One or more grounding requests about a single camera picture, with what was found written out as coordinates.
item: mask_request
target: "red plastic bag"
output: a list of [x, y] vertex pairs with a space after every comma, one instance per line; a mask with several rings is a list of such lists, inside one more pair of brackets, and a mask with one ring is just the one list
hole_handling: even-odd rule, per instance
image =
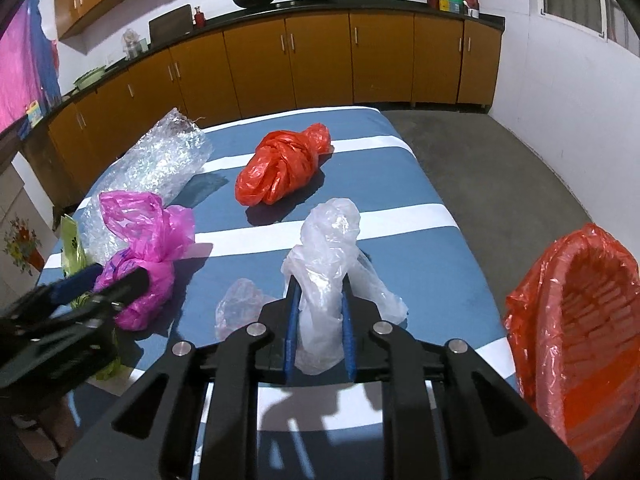
[[587, 224], [545, 251], [506, 306], [520, 392], [589, 476], [640, 404], [638, 264]]
[[276, 203], [306, 186], [318, 170], [318, 155], [330, 150], [329, 129], [321, 123], [300, 133], [278, 130], [267, 134], [236, 179], [236, 200], [248, 206]]
[[105, 264], [94, 290], [102, 290], [137, 267], [149, 273], [149, 289], [114, 319], [123, 330], [144, 330], [158, 315], [174, 289], [174, 260], [194, 243], [193, 211], [180, 205], [162, 208], [162, 199], [149, 192], [100, 193], [104, 223], [129, 247]]

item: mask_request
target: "green plastic bag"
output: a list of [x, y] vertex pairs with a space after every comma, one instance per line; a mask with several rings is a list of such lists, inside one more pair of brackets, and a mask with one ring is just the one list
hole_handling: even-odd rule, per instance
[[[63, 215], [60, 220], [60, 239], [62, 240], [62, 273], [65, 278], [91, 264], [80, 241], [78, 224], [71, 216]], [[83, 305], [87, 298], [89, 298], [88, 292], [75, 298], [70, 304], [71, 308], [78, 308]], [[113, 343], [117, 346], [118, 341], [115, 330], [113, 331]], [[99, 381], [105, 381], [116, 375], [120, 371], [120, 366], [120, 358], [116, 357], [111, 363], [100, 370], [95, 375], [95, 378]]]

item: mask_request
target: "bubble wrap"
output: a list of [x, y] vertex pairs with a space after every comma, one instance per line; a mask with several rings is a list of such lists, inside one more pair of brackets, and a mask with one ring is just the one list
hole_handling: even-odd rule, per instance
[[78, 221], [82, 244], [91, 260], [104, 265], [127, 246], [104, 225], [100, 193], [150, 191], [168, 205], [212, 152], [205, 134], [175, 108], [160, 119], [106, 170]]

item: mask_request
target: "white stripe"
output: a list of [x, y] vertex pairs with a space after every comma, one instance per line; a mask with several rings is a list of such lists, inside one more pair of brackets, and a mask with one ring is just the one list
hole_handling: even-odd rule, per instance
[[[507, 339], [503, 337], [476, 350], [501, 377], [514, 374], [513, 357]], [[89, 381], [111, 394], [121, 395], [144, 372], [129, 369], [128, 373], [108, 381]], [[207, 388], [201, 422], [207, 421], [212, 386]], [[320, 412], [315, 406], [321, 406]], [[295, 420], [300, 431], [330, 431], [359, 428], [382, 423], [382, 392], [380, 383], [331, 384], [297, 388], [258, 388], [259, 431], [289, 431]]]
[[[409, 145], [404, 140], [395, 136], [374, 136], [362, 137], [360, 139], [334, 140], [332, 142], [334, 153], [359, 152], [362, 150], [373, 150], [375, 148], [403, 148], [414, 155]], [[218, 170], [228, 170], [229, 168], [241, 168], [246, 166], [251, 160], [253, 153], [244, 155], [224, 156], [206, 162], [198, 173], [212, 173]]]
[[[302, 220], [297, 220], [227, 231], [197, 233], [196, 243], [189, 247], [182, 259], [268, 253], [291, 249], [300, 243], [302, 224]], [[442, 204], [420, 204], [382, 211], [367, 211], [360, 214], [358, 240], [448, 226], [457, 227], [457, 224]], [[45, 267], [59, 268], [60, 254], [52, 254]]]
[[310, 114], [313, 112], [331, 112], [334, 110], [373, 110], [380, 113], [377, 108], [371, 108], [368, 106], [327, 106], [323, 108], [305, 108], [303, 110], [290, 110], [288, 112], [280, 112], [277, 114], [263, 115], [260, 117], [252, 117], [251, 119], [240, 119], [239, 121], [233, 121], [232, 123], [219, 124], [218, 126], [211, 126], [210, 128], [204, 128], [203, 132], [210, 134], [218, 130], [224, 130], [232, 126], [239, 126], [241, 124], [259, 123], [260, 121], [266, 121], [268, 119], [276, 119], [278, 117], [288, 117], [292, 115]]

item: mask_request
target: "white plastic bag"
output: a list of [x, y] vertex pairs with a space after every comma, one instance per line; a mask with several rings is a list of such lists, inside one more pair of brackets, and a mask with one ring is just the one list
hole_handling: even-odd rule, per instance
[[342, 280], [348, 272], [356, 296], [377, 304], [383, 319], [400, 323], [407, 309], [389, 292], [356, 247], [360, 213], [347, 198], [332, 198], [311, 210], [296, 245], [282, 264], [302, 288], [296, 367], [317, 375], [338, 364], [342, 348]]
[[170, 204], [209, 160], [205, 134], [175, 108], [160, 119], [122, 158], [107, 168], [78, 220], [82, 246], [92, 262], [105, 264], [127, 244], [107, 229], [100, 212], [104, 191], [150, 191]]
[[229, 334], [249, 323], [258, 321], [260, 311], [275, 298], [266, 296], [246, 278], [232, 283], [225, 297], [216, 306], [216, 338], [224, 341]]

